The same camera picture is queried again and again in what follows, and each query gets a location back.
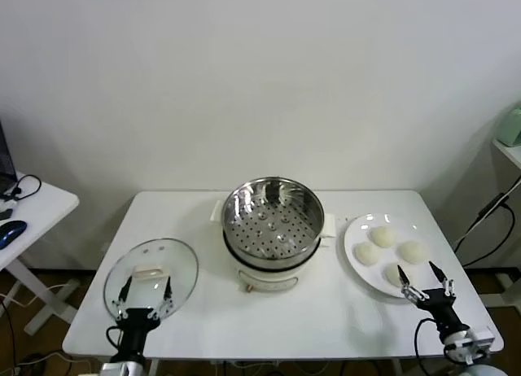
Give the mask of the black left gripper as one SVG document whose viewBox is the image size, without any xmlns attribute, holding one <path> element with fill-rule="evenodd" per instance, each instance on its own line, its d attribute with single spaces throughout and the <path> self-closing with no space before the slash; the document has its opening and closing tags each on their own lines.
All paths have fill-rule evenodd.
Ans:
<svg viewBox="0 0 521 376">
<path fill-rule="evenodd" d="M 160 325 L 173 311 L 171 278 L 168 277 L 162 300 L 152 311 L 150 308 L 128 308 L 126 300 L 129 294 L 133 277 L 129 276 L 121 287 L 117 300 L 112 303 L 116 306 L 116 325 L 122 332 L 118 351 L 124 353 L 142 354 L 145 348 L 147 335 Z"/>
</svg>

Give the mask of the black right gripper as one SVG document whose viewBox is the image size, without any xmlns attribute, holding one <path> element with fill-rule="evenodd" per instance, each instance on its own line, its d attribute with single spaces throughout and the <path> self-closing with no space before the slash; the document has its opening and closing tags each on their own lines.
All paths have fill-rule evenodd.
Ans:
<svg viewBox="0 0 521 376">
<path fill-rule="evenodd" d="M 456 299 L 453 279 L 447 278 L 444 271 L 432 261 L 429 261 L 429 265 L 441 287 L 420 291 L 411 285 L 405 271 L 397 265 L 401 293 L 409 302 L 416 302 L 417 308 L 431 314 L 440 338 L 446 339 L 451 334 L 466 331 L 466 324 L 461 322 L 453 309 Z"/>
</svg>

